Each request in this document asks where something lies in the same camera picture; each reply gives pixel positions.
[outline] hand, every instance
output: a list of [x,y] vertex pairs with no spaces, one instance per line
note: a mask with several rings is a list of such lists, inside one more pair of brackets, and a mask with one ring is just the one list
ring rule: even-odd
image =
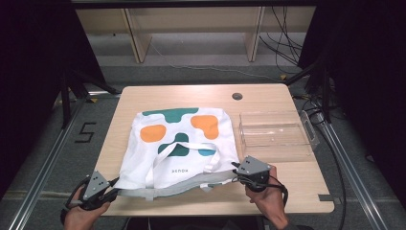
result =
[[[73,199],[78,199],[81,189],[75,193]],[[80,207],[72,208],[65,218],[64,229],[65,230],[91,230],[93,228],[93,224],[96,220],[101,216],[105,211],[107,211],[108,207],[110,206],[110,202],[106,202],[103,204],[102,207],[92,210],[86,211],[81,209]]]
[[[277,168],[272,166],[269,171],[269,184],[279,184],[272,178],[277,178]],[[278,188],[268,187],[261,193],[252,192],[245,187],[245,194],[250,197],[250,203],[255,203],[258,209],[275,225],[278,229],[283,229],[288,224],[288,218],[284,212],[282,192]]]

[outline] transparent box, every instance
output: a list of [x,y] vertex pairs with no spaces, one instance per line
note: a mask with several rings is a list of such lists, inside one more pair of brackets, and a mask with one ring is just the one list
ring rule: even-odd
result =
[[275,157],[290,159],[309,155],[319,140],[302,111],[244,112],[239,115],[239,134],[244,156],[263,157],[274,153]]

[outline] metal frame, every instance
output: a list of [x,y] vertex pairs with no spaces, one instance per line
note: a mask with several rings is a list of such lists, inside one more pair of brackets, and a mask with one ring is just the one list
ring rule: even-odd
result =
[[[324,120],[322,114],[318,114],[320,121]],[[388,229],[387,224],[382,218],[380,211],[375,204],[370,192],[367,187],[361,180],[357,170],[352,165],[349,156],[347,155],[346,150],[338,139],[337,134],[335,133],[332,124],[323,122],[321,123],[322,129],[327,135],[328,141],[331,143],[333,150],[337,156],[337,159],[343,168],[343,171],[346,173],[346,176],[350,182],[351,187],[353,188],[355,195],[357,196],[364,212],[371,223],[373,229]]]
[[77,106],[73,112],[72,119],[67,124],[65,128],[59,133],[54,146],[52,147],[50,153],[48,154],[47,159],[45,160],[41,170],[39,171],[34,184],[31,189],[27,192],[20,208],[18,209],[12,223],[10,230],[24,229],[33,209],[36,205],[36,202],[39,199],[42,189],[44,188],[49,175],[51,174],[52,169],[65,145],[66,138],[70,134],[73,123],[75,122],[78,114],[85,103],[85,99],[77,100]]

